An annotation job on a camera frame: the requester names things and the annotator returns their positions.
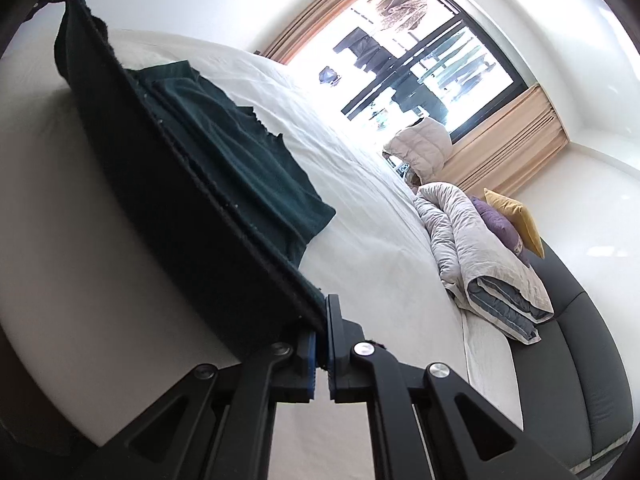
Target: purple pillow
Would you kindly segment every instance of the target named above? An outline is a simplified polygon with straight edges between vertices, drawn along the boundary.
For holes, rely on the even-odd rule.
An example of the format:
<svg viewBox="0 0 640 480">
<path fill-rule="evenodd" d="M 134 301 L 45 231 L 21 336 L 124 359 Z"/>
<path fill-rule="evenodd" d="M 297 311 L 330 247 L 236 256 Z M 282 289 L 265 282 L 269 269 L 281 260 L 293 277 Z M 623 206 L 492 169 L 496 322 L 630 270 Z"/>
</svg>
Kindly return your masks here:
<svg viewBox="0 0 640 480">
<path fill-rule="evenodd" d="M 523 250 L 524 246 L 522 244 L 522 238 L 520 238 L 520 235 L 511 222 L 509 222 L 502 213 L 496 211 L 493 207 L 475 196 L 471 197 L 471 203 L 476 208 L 476 211 L 480 213 L 480 216 L 489 228 L 489 231 L 496 235 L 498 240 L 500 240 L 508 250 L 515 254 L 523 264 L 530 267 L 529 259 Z"/>
</svg>

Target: yellow pillow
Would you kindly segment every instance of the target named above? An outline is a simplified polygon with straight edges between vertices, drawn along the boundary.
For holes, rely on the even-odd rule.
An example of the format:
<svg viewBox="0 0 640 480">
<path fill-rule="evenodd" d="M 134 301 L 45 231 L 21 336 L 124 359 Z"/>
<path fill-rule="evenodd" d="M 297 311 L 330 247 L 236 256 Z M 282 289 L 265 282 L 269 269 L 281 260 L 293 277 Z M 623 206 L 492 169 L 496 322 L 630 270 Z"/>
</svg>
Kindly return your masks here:
<svg viewBox="0 0 640 480">
<path fill-rule="evenodd" d="M 513 224 L 520 238 L 522 238 L 522 243 L 529 251 L 532 251 L 540 258 L 545 257 L 545 249 L 542 246 L 538 228 L 533 221 L 533 216 L 524 204 L 513 198 L 490 191 L 487 188 L 484 188 L 484 198 L 491 207 L 497 209 Z"/>
</svg>

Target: white bed sheet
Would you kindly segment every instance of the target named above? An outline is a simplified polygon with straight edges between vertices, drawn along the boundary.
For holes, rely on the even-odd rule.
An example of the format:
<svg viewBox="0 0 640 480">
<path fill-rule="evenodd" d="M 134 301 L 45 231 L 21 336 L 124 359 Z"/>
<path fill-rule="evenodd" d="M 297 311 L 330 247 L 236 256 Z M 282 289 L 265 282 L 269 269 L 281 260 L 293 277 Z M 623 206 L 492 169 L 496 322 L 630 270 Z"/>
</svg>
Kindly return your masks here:
<svg viewBox="0 0 640 480">
<path fill-rule="evenodd" d="M 0 322 L 47 396 L 103 444 L 193 365 L 234 359 L 119 209 L 53 65 L 52 40 L 0 61 Z M 522 424 L 506 340 L 463 320 L 410 190 L 344 135 L 345 118 L 311 105 L 285 67 L 252 54 L 152 32 L 110 31 L 110 41 L 125 67 L 189 59 L 236 104 L 254 106 L 337 211 L 302 273 L 339 294 L 344 317 L 399 360 L 448 363 Z M 372 478 L 366 410 L 328 407 L 325 384 L 319 375 L 311 406 L 278 409 L 272 478 Z"/>
</svg>

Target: beige curtain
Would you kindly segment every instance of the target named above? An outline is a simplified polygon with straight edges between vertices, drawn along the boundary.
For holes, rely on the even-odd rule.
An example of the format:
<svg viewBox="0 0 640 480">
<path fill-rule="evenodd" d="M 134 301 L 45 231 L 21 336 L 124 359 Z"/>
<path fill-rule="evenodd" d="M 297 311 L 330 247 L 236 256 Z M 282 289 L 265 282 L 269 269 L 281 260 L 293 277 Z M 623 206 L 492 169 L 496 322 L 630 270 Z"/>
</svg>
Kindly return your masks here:
<svg viewBox="0 0 640 480">
<path fill-rule="evenodd" d="M 469 195 L 483 197 L 485 187 L 510 195 L 567 143 L 549 99 L 535 85 L 456 142 L 436 178 Z"/>
<path fill-rule="evenodd" d="M 263 51 L 262 55 L 287 64 L 331 20 L 357 0 L 315 0 Z"/>
</svg>

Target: pillow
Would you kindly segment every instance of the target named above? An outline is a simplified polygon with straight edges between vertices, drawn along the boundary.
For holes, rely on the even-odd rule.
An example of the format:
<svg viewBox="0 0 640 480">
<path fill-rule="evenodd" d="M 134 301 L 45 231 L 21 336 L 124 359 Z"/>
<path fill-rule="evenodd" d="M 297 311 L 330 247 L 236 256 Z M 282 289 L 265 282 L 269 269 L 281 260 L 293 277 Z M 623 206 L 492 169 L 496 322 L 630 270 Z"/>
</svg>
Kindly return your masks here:
<svg viewBox="0 0 640 480">
<path fill-rule="evenodd" d="M 513 198 L 508 198 L 496 192 L 484 188 L 484 198 L 487 203 L 507 217 L 513 224 L 518 234 L 522 237 L 524 246 L 540 258 L 545 257 L 545 249 L 542 246 L 538 228 L 533 221 L 533 216 L 525 205 Z"/>
<path fill-rule="evenodd" d="M 424 117 L 396 133 L 383 149 L 409 164 L 426 184 L 442 169 L 453 146 L 447 129 L 438 121 Z"/>
<path fill-rule="evenodd" d="M 471 197 L 471 202 L 476 208 L 476 211 L 480 214 L 484 224 L 489 228 L 489 231 L 496 235 L 498 240 L 500 240 L 508 250 L 515 254 L 523 264 L 530 267 L 529 259 L 523 251 L 524 245 L 522 243 L 522 238 L 520 238 L 520 235 L 511 222 L 509 222 L 504 215 L 479 198 L 473 196 Z"/>
</svg>

